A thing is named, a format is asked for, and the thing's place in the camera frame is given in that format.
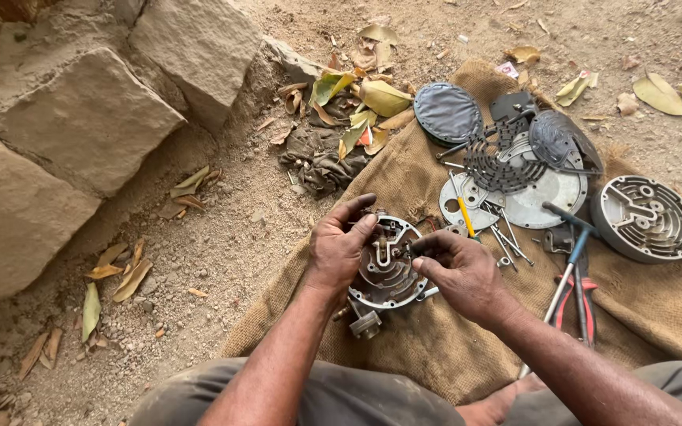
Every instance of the screwdriver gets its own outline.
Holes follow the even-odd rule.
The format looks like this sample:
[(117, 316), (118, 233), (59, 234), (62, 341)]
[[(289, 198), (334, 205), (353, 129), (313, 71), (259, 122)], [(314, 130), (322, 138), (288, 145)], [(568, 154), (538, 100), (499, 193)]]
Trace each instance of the screwdriver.
[(478, 238), (475, 235), (475, 230), (473, 229), (473, 224), (470, 222), (470, 216), (468, 216), (468, 208), (465, 207), (465, 200), (462, 199), (462, 195), (459, 192), (459, 189), (457, 189), (457, 182), (454, 181), (454, 172), (449, 170), (449, 179), (452, 182), (452, 186), (454, 187), (454, 192), (457, 194), (457, 202), (459, 203), (459, 210), (462, 212), (462, 218), (465, 219), (465, 227), (468, 228), (468, 235), (470, 235), (470, 238), (478, 241), (480, 243), (480, 238)]

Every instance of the dirt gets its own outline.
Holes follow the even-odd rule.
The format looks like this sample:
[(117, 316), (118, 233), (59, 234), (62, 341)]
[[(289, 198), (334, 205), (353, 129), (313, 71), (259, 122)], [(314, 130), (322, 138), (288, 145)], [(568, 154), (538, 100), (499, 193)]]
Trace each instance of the dirt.
[[(631, 79), (645, 69), (669, 82), (682, 81), (682, 23), (677, 23), (674, 5), (530, 0), (502, 14), (513, 2), (498, 2), (239, 0), (236, 5), (266, 34), (319, 63), (327, 63), (332, 52), (349, 55), (356, 28), (371, 17), (390, 15), (390, 25), (401, 39), (392, 57), (393, 77), (416, 87), (447, 79), (466, 58), (503, 63), (507, 60), (503, 50), (525, 44), (542, 49), (541, 62), (527, 69), (544, 92), (555, 93), (583, 68), (601, 72), (600, 87), (588, 90), (567, 108), (568, 113), (587, 128), (594, 143), (629, 148), (626, 157), (645, 174), (682, 190), (682, 118), (644, 104), (640, 107), (644, 118), (620, 118), (615, 108), (617, 94), (630, 92)], [(545, 35), (538, 19), (552, 35)], [(510, 29), (510, 23), (521, 31)], [(91, 31), (79, 29), (71, 36)], [(460, 34), (469, 38), (468, 44), (457, 39)], [(330, 44), (331, 35), (339, 48)], [(435, 46), (428, 48), (432, 42)], [(446, 49), (450, 54), (437, 59)], [(625, 54), (640, 54), (643, 65), (621, 70)], [(28, 84), (37, 83), (38, 73), (33, 76)], [(289, 189), (286, 169), (277, 162), (280, 148), (269, 143), (289, 122), (283, 107), (271, 99), (286, 82), (269, 55), (261, 52), (221, 133), (213, 138), (191, 126), (174, 134), (120, 194), (100, 208), (36, 283), (0, 302), (0, 370), (9, 371), (0, 379), (0, 389), (18, 397), (15, 418), (24, 424), (114, 425), (132, 414), (149, 388), (187, 366), (217, 357), (232, 325), (259, 296), (285, 255), (340, 195), (315, 201)], [(610, 116), (605, 121), (609, 129), (582, 121), (587, 114)], [(256, 132), (267, 117), (277, 120)], [(166, 191), (204, 164), (222, 168), (225, 177), (201, 190), (206, 211), (190, 211), (181, 220), (157, 218), (154, 213)], [(264, 212), (264, 221), (252, 222), (258, 209)], [(146, 300), (116, 304), (110, 297), (119, 278), (100, 280), (100, 328), (111, 343), (85, 353), (81, 331), (73, 328), (89, 282), (82, 273), (93, 266), (106, 241), (133, 245), (139, 237), (146, 239), (145, 254), (154, 263), (149, 276), (157, 288), (150, 292), (153, 285), (147, 279), (136, 294)], [(188, 288), (208, 295), (192, 295)], [(151, 313), (143, 302), (154, 305)], [(159, 323), (166, 329), (162, 338), (155, 337)], [(38, 364), (19, 382), (14, 376), (20, 360), (38, 334), (54, 326), (66, 331), (56, 368), (49, 371)]]

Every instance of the jute cloth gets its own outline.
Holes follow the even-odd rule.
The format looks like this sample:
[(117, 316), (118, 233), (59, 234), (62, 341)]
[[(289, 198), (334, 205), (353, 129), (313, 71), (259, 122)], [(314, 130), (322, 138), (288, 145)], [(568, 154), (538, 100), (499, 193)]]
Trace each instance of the jute cloth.
[[(480, 103), (487, 123), (489, 102), (517, 90), (513, 79), (495, 72), (485, 62), (464, 63), (451, 82), (465, 88)], [(440, 215), (438, 198), (448, 174), (434, 158), (439, 150), (412, 121), (359, 174), (340, 201), (374, 192), (378, 195), (376, 207), (384, 207), (394, 216), (412, 220), (422, 212)], [(621, 174), (638, 172), (621, 159), (609, 158), (606, 176), (592, 186)], [(425, 226), (420, 229), (430, 231)], [(531, 267), (518, 259), (519, 273), (507, 267), (504, 281), (532, 313), (542, 318), (555, 290), (553, 278), (562, 273), (565, 259), (531, 242), (531, 237), (542, 237), (542, 230), (515, 228), (515, 232), (536, 264)], [(496, 258), (504, 256), (493, 236), (483, 233), (481, 237)], [(299, 242), (283, 269), (232, 330), (223, 357), (250, 354), (289, 305), (308, 261), (308, 240), (305, 237)], [(600, 286), (593, 294), (596, 351), (627, 368), (682, 359), (682, 261), (641, 265), (613, 252), (603, 242), (589, 241), (590, 276)], [(352, 337), (348, 328), (355, 319), (352, 316), (329, 324), (317, 359), (402, 374), (452, 404), (484, 398), (514, 381), (520, 369), (520, 359), (509, 348), (460, 317), (440, 295), (384, 312), (383, 330), (372, 340)], [(572, 299), (564, 316), (564, 330), (578, 336)]]

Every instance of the man's right hand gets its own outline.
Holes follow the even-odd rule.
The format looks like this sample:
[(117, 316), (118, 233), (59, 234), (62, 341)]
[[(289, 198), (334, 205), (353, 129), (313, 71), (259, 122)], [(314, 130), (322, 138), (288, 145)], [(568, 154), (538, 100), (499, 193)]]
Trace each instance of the man's right hand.
[(412, 249), (422, 253), (412, 261), (414, 269), (468, 320), (491, 330), (522, 309), (504, 286), (497, 261), (477, 241), (438, 230), (415, 241)]

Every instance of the pliers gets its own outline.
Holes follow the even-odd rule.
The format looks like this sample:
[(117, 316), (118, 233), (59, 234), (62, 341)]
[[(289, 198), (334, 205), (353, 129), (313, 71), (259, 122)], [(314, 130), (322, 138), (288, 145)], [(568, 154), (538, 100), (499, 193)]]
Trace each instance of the pliers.
[[(581, 286), (583, 288), (583, 311), (578, 313), (578, 318), (581, 322), (581, 329), (585, 329), (586, 334), (588, 335), (587, 344), (592, 348), (596, 342), (596, 316), (593, 313), (593, 301), (591, 294), (593, 293), (593, 290), (599, 288), (599, 286), (588, 277), (588, 255), (585, 249), (578, 258), (576, 271), (577, 276), (579, 276), (581, 279)], [(562, 295), (559, 298), (559, 302), (557, 302), (554, 313), (552, 314), (552, 318), (550, 319), (550, 324), (552, 324), (554, 328), (559, 330), (562, 329), (564, 304), (568, 301), (569, 296), (574, 293), (574, 287), (575, 282), (573, 281), (573, 277), (568, 278), (568, 285), (564, 287)]]

